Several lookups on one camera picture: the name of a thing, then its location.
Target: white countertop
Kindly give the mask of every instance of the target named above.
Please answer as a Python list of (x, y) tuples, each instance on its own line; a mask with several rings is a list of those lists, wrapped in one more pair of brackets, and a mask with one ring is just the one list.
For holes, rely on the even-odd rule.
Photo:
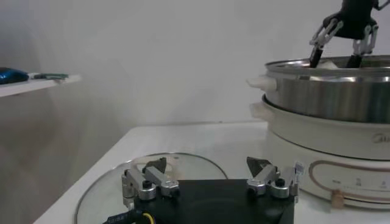
[[(245, 178), (246, 167), (230, 166), (247, 156), (261, 158), (266, 123), (205, 124), (137, 127), (129, 131), (38, 220), (39, 223), (74, 223), (77, 203), (87, 188), (109, 169), (139, 156), (158, 152), (187, 152), (216, 162), (229, 178)], [(301, 191), (296, 223), (390, 223), (389, 211), (330, 209), (329, 202)]]

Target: white pot handle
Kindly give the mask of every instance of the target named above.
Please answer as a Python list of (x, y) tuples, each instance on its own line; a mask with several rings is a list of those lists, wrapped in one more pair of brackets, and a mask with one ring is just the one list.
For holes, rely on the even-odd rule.
[(264, 102), (253, 103), (249, 108), (254, 118), (260, 118), (266, 122), (272, 122), (275, 118), (274, 113), (264, 105)]
[(250, 87), (259, 88), (264, 92), (276, 91), (277, 89), (276, 79), (266, 75), (261, 75), (254, 79), (247, 79), (246, 82)]

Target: white electric cooker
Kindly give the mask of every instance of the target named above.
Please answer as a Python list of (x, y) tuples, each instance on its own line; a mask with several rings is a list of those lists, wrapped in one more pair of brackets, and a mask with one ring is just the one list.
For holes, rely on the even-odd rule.
[[(295, 61), (278, 63), (298, 68)], [(300, 64), (305, 66), (306, 62), (300, 61)], [(289, 67), (290, 71), (296, 72), (294, 68)], [(375, 88), (369, 86), (371, 89), (367, 90), (367, 85), (356, 84), (358, 79), (351, 83), (353, 79), (345, 79), (352, 78), (350, 74), (341, 79), (333, 76), (333, 80), (324, 81), (325, 79), (321, 80), (323, 76), (315, 74), (314, 69), (304, 71), (306, 76), (303, 77), (293, 74), (292, 79), (288, 72), (278, 76), (280, 71), (273, 71), (269, 66), (268, 70), (267, 75), (248, 81), (250, 86), (266, 92), (260, 103), (251, 105), (251, 112), (253, 117), (266, 120), (269, 124), (267, 159), (277, 166), (295, 166), (297, 173), (300, 174), (300, 187), (309, 193), (331, 200), (335, 207), (340, 208), (345, 204), (390, 209), (390, 124), (387, 121), (389, 113), (377, 106), (382, 113), (377, 113), (379, 117), (372, 116), (372, 111), (376, 112), (375, 110), (371, 110), (371, 114), (366, 113), (369, 116), (362, 116), (362, 105), (349, 104), (345, 101), (342, 104), (343, 102), (339, 100), (342, 98), (359, 102), (358, 97), (355, 99), (348, 94), (360, 91), (372, 93)], [(390, 86), (385, 85), (388, 85), (388, 82), (379, 87), (387, 90)], [(328, 100), (324, 102), (326, 104), (321, 105), (323, 102), (318, 102), (315, 98), (324, 99), (327, 94), (334, 97), (334, 101)], [(371, 96), (359, 97), (364, 101), (364, 97), (369, 99)], [(358, 113), (345, 113), (354, 111), (353, 107), (345, 108), (346, 105), (357, 107), (355, 110)], [(335, 113), (340, 112), (340, 107), (344, 107), (345, 110), (342, 111), (344, 114)]]

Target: robotic arm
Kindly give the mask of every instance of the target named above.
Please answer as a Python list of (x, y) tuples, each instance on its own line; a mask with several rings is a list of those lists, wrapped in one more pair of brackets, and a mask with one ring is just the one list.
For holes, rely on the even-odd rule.
[(387, 0), (379, 5), (379, 0), (343, 0), (338, 13), (326, 17), (310, 41), (313, 51), (310, 56), (310, 67), (317, 67), (324, 46), (333, 37), (353, 40), (353, 55), (347, 68), (359, 68), (363, 55), (371, 54), (377, 39), (378, 25), (371, 18), (373, 8), (381, 10), (390, 4)]

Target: black screw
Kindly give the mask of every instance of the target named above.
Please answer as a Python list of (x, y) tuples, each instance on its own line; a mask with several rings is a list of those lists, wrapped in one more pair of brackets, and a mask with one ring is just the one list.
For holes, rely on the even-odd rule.
[(152, 182), (150, 182), (149, 180), (144, 180), (142, 182), (142, 188), (143, 189), (149, 189), (152, 187)]
[(284, 186), (285, 186), (285, 181), (284, 181), (284, 179), (282, 179), (282, 178), (277, 179), (277, 180), (275, 181), (275, 185), (276, 185), (277, 187), (284, 187)]

